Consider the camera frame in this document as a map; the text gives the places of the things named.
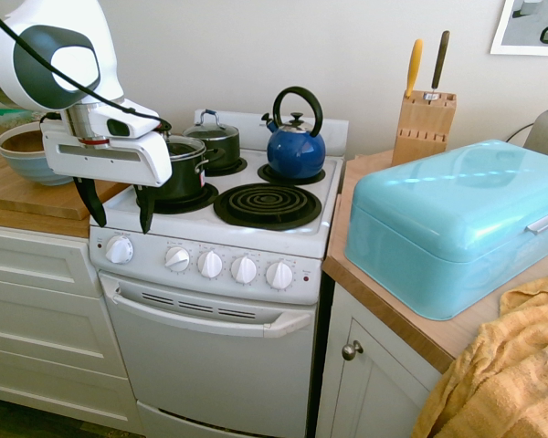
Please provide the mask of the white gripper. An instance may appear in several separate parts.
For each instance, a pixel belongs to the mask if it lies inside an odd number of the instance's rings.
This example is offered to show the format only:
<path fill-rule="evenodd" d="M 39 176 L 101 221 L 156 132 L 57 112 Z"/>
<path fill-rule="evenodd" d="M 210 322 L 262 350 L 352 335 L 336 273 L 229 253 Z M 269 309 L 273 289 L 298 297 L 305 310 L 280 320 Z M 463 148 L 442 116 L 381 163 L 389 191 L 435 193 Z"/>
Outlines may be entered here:
<path fill-rule="evenodd" d="M 43 142 L 49 168 L 74 177 L 79 197 L 98 226 L 104 227 L 107 218 L 91 179 L 136 184 L 141 229 L 144 234 L 149 232 L 155 200 L 147 186 L 159 187 L 172 176 L 167 144 L 160 134 L 150 132 L 139 139 L 111 139 L 87 146 L 64 132 L 44 130 Z"/>

